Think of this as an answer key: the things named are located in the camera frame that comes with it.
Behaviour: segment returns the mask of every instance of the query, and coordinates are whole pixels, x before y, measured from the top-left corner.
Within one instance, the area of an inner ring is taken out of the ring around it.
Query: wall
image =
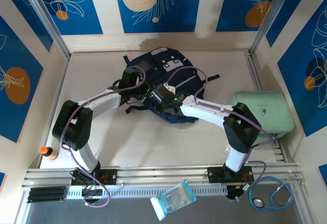
[[[272,0],[43,0],[71,52],[250,48]]]
[[[294,63],[293,72],[294,74],[302,73],[304,77],[299,83],[301,87],[305,85],[306,71],[302,70],[300,67],[302,62],[309,63],[310,60],[306,59],[306,54],[303,54],[303,56],[301,56],[301,54],[306,51],[313,54],[311,38],[308,40],[310,44],[307,46],[302,46],[301,43],[293,45],[293,48],[300,53],[300,57],[295,54],[294,56],[287,56],[289,60],[285,60],[285,58],[282,57],[323,1],[324,0],[302,0],[272,47],[270,47],[268,40],[265,39],[256,55],[261,68],[261,78],[264,88],[266,90],[279,90],[283,92],[291,109],[295,121],[295,130],[285,136],[282,139],[282,143],[288,146],[290,156],[299,164],[302,170],[306,181],[309,201],[311,202],[318,223],[325,223],[327,218],[325,206],[322,204],[327,198],[327,189],[318,172],[318,166],[327,163],[327,143],[325,142],[327,128],[324,127],[314,133],[307,131],[306,136],[294,106],[294,104],[298,106],[298,101],[294,97],[293,99],[291,98],[288,89],[290,88],[290,84],[288,82],[289,87],[287,87],[285,83],[285,81],[291,79],[291,77],[283,77],[277,63],[280,59],[283,59],[283,62],[286,63],[288,61]],[[314,95],[314,93],[311,92],[313,91],[305,90],[304,94],[306,97],[304,97],[304,99],[308,99],[308,96],[310,96],[318,103],[318,95]],[[310,102],[303,102],[302,105],[304,106],[303,109],[307,108],[307,113],[310,115]],[[324,113],[325,108],[319,108],[317,111]]]
[[[0,172],[5,174],[0,223],[14,222],[20,188],[27,168],[35,167],[38,149],[45,141],[66,66],[48,33],[37,24],[37,18],[33,19],[35,12],[26,14],[28,0],[20,2],[24,5],[0,0],[0,66],[4,71],[0,73]],[[22,13],[17,8],[21,6],[25,10]]]

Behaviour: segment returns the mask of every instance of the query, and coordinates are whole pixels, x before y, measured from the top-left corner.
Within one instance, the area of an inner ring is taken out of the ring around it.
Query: backpack strap
[[[130,63],[130,61],[129,61],[129,59],[128,59],[128,56],[123,56],[123,58],[124,58],[126,64],[128,65],[128,64]]]
[[[208,82],[210,82],[212,80],[216,80],[218,78],[220,78],[220,75],[219,74],[216,74],[214,76],[208,77]]]
[[[139,111],[149,110],[146,106],[129,106],[129,108],[125,110],[126,114],[129,114],[132,109]]]

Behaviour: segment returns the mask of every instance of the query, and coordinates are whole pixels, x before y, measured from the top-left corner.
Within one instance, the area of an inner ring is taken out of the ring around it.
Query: blue cable
[[[280,184],[283,184],[283,181],[276,178],[276,177],[270,177],[270,176],[267,176],[267,177],[262,177],[257,183],[259,183],[260,181],[263,181],[263,180],[267,180],[267,179],[270,179],[270,180],[274,180]],[[250,203],[251,205],[258,211],[261,211],[261,212],[270,212],[272,210],[285,210],[286,208],[290,207],[293,203],[294,203],[294,195],[293,195],[293,191],[291,189],[291,187],[289,185],[284,185],[284,187],[287,188],[287,190],[289,190],[290,194],[291,194],[291,200],[289,202],[287,202],[287,204],[285,204],[284,206],[281,206],[281,207],[278,207],[276,206],[275,202],[274,202],[274,197],[276,195],[276,191],[274,191],[271,196],[270,196],[270,204],[271,206],[264,206],[265,209],[262,209],[262,208],[259,208],[257,206],[255,206],[255,204],[253,203],[253,199],[252,199],[252,190],[253,188],[249,191],[249,199],[250,199]]]

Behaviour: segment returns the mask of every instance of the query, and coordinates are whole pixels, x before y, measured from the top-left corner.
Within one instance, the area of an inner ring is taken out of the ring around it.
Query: clear plastic packet
[[[161,221],[168,214],[195,202],[196,197],[188,182],[184,180],[163,194],[150,198],[150,201],[158,219]]]

